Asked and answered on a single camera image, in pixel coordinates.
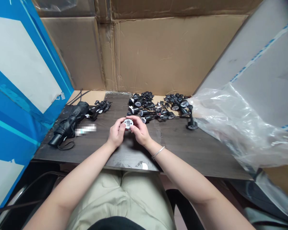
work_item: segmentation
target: dark wooden tabletop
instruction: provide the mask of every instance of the dark wooden tabletop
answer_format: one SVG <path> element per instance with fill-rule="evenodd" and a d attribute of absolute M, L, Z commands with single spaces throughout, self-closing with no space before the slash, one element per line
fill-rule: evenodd
<path fill-rule="evenodd" d="M 72 106 L 65 106 L 58 120 L 46 135 L 41 146 L 34 155 L 34 160 L 52 162 L 81 163 L 90 154 L 101 147 L 108 138 L 109 129 L 118 118 L 126 116 L 130 95 L 108 93 L 105 99 L 112 101 L 110 110 L 100 114 L 96 121 L 84 118 L 81 125 L 96 124 L 96 132 L 77 136 L 75 146 L 67 151 L 49 146 L 57 124 L 69 117 Z M 172 120 L 154 119 L 147 124 L 150 136 L 197 169 L 204 176 L 230 179 L 251 180 L 251 176 L 240 166 L 231 155 L 230 150 L 221 142 L 201 129 L 186 129 L 187 118 Z M 162 171 L 151 159 L 144 147 L 137 143 L 131 131 L 125 132 L 122 145 L 111 155 L 105 168 L 133 171 Z"/>

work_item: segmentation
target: lap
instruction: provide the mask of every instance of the lap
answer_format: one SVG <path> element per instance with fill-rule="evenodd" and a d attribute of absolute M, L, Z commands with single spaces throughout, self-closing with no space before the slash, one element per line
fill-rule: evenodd
<path fill-rule="evenodd" d="M 87 229 L 100 219 L 123 216 L 145 229 L 175 229 L 157 174 L 102 170 L 75 208 L 68 229 Z"/>

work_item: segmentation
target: pile of black parts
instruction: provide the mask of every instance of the pile of black parts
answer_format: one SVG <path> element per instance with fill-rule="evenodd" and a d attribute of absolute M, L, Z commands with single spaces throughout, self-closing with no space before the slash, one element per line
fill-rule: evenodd
<path fill-rule="evenodd" d="M 197 122 L 194 121 L 192 115 L 193 106 L 189 104 L 187 98 L 183 94 L 170 94 L 166 95 L 164 100 L 172 104 L 172 110 L 179 110 L 182 117 L 190 116 L 190 121 L 188 122 L 188 129 L 197 129 Z"/>
<path fill-rule="evenodd" d="M 173 119 L 175 115 L 167 108 L 172 104 L 172 110 L 180 110 L 181 116 L 185 117 L 190 115 L 191 121 L 188 122 L 187 128 L 197 129 L 197 123 L 193 120 L 192 109 L 193 106 L 189 105 L 187 98 L 182 94 L 170 94 L 166 95 L 164 101 L 160 101 L 157 104 L 152 102 L 154 95 L 152 92 L 144 92 L 141 95 L 134 94 L 129 99 L 129 108 L 131 112 L 127 113 L 127 116 L 140 113 L 142 122 L 148 123 L 154 118 L 160 119 Z"/>
<path fill-rule="evenodd" d="M 95 102 L 96 106 L 92 106 L 89 110 L 88 113 L 86 115 L 86 117 L 91 118 L 93 121 L 95 121 L 98 117 L 99 114 L 103 113 L 103 112 L 107 112 L 110 107 L 111 107 L 111 103 L 109 101 L 102 101 L 99 102 L 98 100 Z"/>

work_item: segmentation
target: hand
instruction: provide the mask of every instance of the hand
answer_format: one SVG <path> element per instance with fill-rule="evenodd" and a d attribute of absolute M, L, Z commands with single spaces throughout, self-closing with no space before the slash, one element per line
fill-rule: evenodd
<path fill-rule="evenodd" d="M 135 139 L 139 144 L 145 147 L 152 140 L 146 125 L 137 116 L 127 116 L 127 118 L 133 121 L 133 125 L 130 126 L 130 129 L 135 134 Z"/>
<path fill-rule="evenodd" d="M 114 146 L 117 148 L 121 145 L 124 139 L 124 132 L 126 125 L 123 123 L 126 120 L 126 118 L 120 118 L 118 119 L 115 124 L 110 128 L 110 133 L 108 137 L 108 143 L 111 144 L 111 146 Z"/>

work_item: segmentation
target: bracelet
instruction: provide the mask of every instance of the bracelet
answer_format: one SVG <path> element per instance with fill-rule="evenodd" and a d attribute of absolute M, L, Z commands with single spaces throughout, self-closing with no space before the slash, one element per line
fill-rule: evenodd
<path fill-rule="evenodd" d="M 151 158 L 155 161 L 155 157 L 158 155 L 158 153 L 160 153 L 163 149 L 165 148 L 165 146 L 163 146 L 155 155 L 153 155 Z"/>

